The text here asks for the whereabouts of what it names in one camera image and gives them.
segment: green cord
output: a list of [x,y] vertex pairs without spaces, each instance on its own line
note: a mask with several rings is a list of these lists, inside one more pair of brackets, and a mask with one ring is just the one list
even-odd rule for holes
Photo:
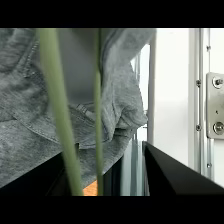
[[101,77],[99,71],[100,55],[100,28],[96,29],[95,36],[95,84],[94,84],[94,103],[96,114],[96,172],[98,184],[98,196],[103,195],[103,151],[102,151],[102,126],[101,126]]
[[38,28],[40,58],[52,104],[57,132],[63,147],[63,158],[72,195],[82,196],[79,160],[76,156],[72,125],[68,112],[64,76],[56,28]]

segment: metal bracket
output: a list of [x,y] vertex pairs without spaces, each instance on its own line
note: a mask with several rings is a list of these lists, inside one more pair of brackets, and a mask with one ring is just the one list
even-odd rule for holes
[[224,74],[210,72],[206,82],[207,136],[224,139]]

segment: gray hoodie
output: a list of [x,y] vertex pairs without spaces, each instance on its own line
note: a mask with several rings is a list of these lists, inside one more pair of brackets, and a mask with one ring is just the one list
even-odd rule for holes
[[[153,28],[102,29],[104,173],[121,158],[133,133],[147,121],[130,60],[154,32]],[[3,187],[61,152],[39,66],[35,29],[0,29],[0,80],[0,187]],[[96,179],[94,110],[91,103],[74,103],[70,99],[68,106],[75,142],[79,144],[85,187]]]

